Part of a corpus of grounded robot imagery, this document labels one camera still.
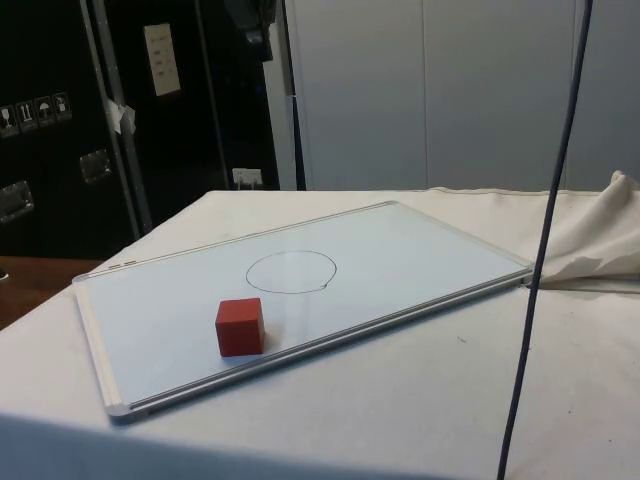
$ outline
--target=whiteboard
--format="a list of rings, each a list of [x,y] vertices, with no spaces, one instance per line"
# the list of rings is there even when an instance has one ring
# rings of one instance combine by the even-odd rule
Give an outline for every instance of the whiteboard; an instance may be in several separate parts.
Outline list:
[[[388,202],[82,275],[74,285],[107,410],[124,416],[518,283],[529,271]],[[262,302],[265,353],[223,358],[218,306],[252,297]]]

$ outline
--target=drawn circle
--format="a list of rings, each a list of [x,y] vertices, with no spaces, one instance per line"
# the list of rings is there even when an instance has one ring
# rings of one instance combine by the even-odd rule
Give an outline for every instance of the drawn circle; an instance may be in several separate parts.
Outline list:
[[[279,252],[261,258],[247,270],[247,282],[268,293],[296,295],[327,288],[338,268],[328,256],[309,250]]]

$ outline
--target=whiteboard frame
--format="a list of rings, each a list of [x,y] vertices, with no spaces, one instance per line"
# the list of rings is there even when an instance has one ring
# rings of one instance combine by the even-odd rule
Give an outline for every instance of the whiteboard frame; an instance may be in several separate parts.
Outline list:
[[[300,227],[302,225],[307,225],[309,223],[315,223],[318,221],[327,220],[329,218],[349,215],[356,212],[370,210],[374,208],[380,208],[388,205],[402,205],[405,208],[414,210],[418,212],[420,215],[424,216],[427,221],[430,221],[435,225],[438,225],[452,233],[462,236],[467,240],[470,240],[476,244],[479,244],[505,258],[508,258],[509,260],[512,260],[517,264],[522,265],[522,270],[519,270],[510,275],[496,278],[495,280],[492,280],[483,284],[476,285],[474,287],[471,287],[465,290],[455,292],[450,295],[446,295],[444,297],[440,297],[440,298],[416,305],[414,307],[401,310],[399,312],[396,312],[390,315],[385,315],[382,317],[372,319],[368,322],[361,323],[354,327],[341,330],[339,332],[335,332],[325,337],[300,344],[296,347],[289,348],[281,352],[274,353],[267,357],[257,359],[253,362],[249,362],[234,368],[230,368],[229,370],[225,370],[224,372],[220,372],[220,373],[202,378],[195,382],[187,383],[180,387],[167,390],[165,392],[150,396],[146,399],[136,401],[131,404],[125,404],[123,402],[118,389],[117,382],[116,382],[116,377],[111,367],[111,364],[109,362],[109,356],[102,338],[100,322],[95,317],[91,309],[91,303],[89,300],[89,292],[88,292],[86,280],[95,278],[100,275],[109,274],[114,270],[120,271],[122,269],[135,268],[147,263],[158,262],[167,258],[190,254],[190,253],[198,252],[201,250],[214,248],[227,243],[239,242],[239,241],[246,240],[248,238],[268,235],[274,232],[279,232],[282,230],[288,230],[291,228]],[[87,273],[74,278],[73,285],[75,287],[76,299],[80,309],[82,324],[83,324],[85,335],[87,338],[87,343],[89,345],[89,351],[91,353],[91,358],[93,360],[96,375],[98,377],[98,383],[100,385],[100,391],[102,393],[102,398],[103,398],[107,413],[109,414],[109,416],[113,417],[114,419],[133,420],[133,419],[139,418],[141,415],[146,415],[152,411],[158,410],[160,408],[174,404],[176,402],[179,402],[188,398],[192,398],[196,395],[202,394],[204,392],[212,391],[226,385],[230,385],[232,383],[241,381],[245,378],[249,378],[254,375],[288,364],[295,360],[306,358],[308,356],[317,354],[319,352],[336,348],[340,345],[344,345],[348,342],[352,342],[352,341],[364,338],[376,332],[382,331],[386,328],[408,322],[418,317],[422,317],[428,313],[433,313],[435,311],[442,310],[444,308],[453,307],[461,303],[468,302],[472,299],[488,295],[492,292],[496,292],[498,290],[505,289],[507,287],[526,282],[531,276],[531,267],[532,267],[531,262],[529,262],[528,260],[520,258],[516,255],[513,255],[510,252],[506,252],[494,245],[491,245],[487,242],[484,242],[481,239],[478,239],[477,237],[474,237],[466,232],[463,232],[455,227],[452,227],[451,225],[447,225],[443,222],[440,222],[439,220],[436,220],[433,217],[424,214],[423,212],[412,209],[411,207],[408,207],[405,204],[401,204],[400,202],[397,202],[397,201],[388,201],[383,203],[377,203],[374,205],[369,205],[362,208],[348,210],[345,212],[340,212],[333,215],[327,215],[327,216],[315,218],[312,220],[307,220],[304,222],[288,225],[285,227],[280,227],[272,230],[254,233],[254,234],[246,235],[246,236],[239,237],[232,240],[226,240],[223,242],[218,242],[210,245],[205,245],[202,247],[192,248],[192,249],[184,250],[181,252],[171,253],[168,255],[163,255],[163,256],[159,256],[159,257],[155,257],[155,258],[151,258],[151,259],[147,259],[139,262],[130,261],[130,262],[125,262],[123,264],[112,265],[112,266],[109,266],[106,270]]]

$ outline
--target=metal latch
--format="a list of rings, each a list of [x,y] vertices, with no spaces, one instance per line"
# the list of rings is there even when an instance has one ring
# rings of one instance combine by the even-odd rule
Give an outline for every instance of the metal latch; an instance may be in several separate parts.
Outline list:
[[[0,190],[0,225],[29,213],[33,208],[33,196],[27,182],[17,182]]]
[[[82,178],[87,185],[102,180],[111,175],[111,160],[105,149],[97,150],[80,157]]]

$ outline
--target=wooden block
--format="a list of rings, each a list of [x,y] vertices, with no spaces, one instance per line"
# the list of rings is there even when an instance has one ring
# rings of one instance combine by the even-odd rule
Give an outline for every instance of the wooden block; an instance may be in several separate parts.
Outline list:
[[[224,300],[216,318],[218,346],[223,357],[264,352],[264,322],[259,298]]]

